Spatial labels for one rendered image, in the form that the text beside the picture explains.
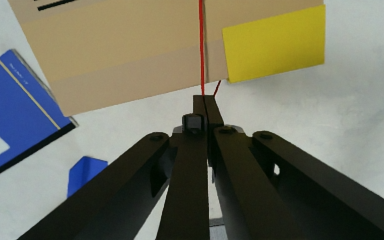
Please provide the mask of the blue notebook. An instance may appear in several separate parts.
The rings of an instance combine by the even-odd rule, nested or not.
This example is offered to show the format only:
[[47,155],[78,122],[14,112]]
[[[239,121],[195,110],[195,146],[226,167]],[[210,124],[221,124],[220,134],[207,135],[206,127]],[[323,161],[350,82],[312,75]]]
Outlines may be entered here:
[[78,126],[15,49],[0,56],[0,174]]

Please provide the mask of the brown cardboard box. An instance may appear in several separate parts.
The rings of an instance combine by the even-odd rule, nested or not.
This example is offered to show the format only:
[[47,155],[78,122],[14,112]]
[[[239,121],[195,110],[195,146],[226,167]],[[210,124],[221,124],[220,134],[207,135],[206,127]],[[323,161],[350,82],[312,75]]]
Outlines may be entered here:
[[[65,117],[201,85],[199,0],[7,0]],[[202,0],[204,84],[222,28],[323,0]]]

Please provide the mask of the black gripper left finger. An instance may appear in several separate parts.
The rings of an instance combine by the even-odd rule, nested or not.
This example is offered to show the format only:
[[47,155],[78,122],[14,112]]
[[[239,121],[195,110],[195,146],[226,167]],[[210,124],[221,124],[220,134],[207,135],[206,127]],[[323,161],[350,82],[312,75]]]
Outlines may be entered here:
[[134,240],[168,185],[155,240],[210,240],[207,158],[203,96],[193,95],[171,137],[145,135],[16,240]]

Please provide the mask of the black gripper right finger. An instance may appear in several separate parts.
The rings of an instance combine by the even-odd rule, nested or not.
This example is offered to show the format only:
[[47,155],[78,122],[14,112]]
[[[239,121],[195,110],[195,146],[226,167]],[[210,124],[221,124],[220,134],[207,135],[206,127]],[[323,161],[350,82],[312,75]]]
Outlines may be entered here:
[[228,240],[384,240],[382,196],[273,132],[224,124],[214,95],[204,106]]

